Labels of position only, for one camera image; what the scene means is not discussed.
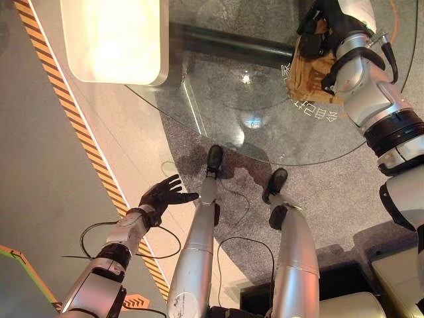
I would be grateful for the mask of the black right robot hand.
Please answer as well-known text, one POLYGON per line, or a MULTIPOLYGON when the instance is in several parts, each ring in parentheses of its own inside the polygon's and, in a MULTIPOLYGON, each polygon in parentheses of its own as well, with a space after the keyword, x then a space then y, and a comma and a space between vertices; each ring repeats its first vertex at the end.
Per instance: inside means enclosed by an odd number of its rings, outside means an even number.
POLYGON ((370 1, 314 1, 297 28, 298 48, 302 57, 316 59, 336 52, 354 34, 371 37, 375 32, 370 1))

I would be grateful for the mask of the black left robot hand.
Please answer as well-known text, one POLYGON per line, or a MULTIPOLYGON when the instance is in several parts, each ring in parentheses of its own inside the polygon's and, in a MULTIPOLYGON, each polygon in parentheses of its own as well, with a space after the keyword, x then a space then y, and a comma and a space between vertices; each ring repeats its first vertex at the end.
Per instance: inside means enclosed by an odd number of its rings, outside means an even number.
POLYGON ((199 198, 196 192, 183 192, 181 184, 180 176, 174 174, 153 185, 142 195, 138 208, 142 211, 147 230, 161 224, 162 215, 169 205, 189 203, 199 198))

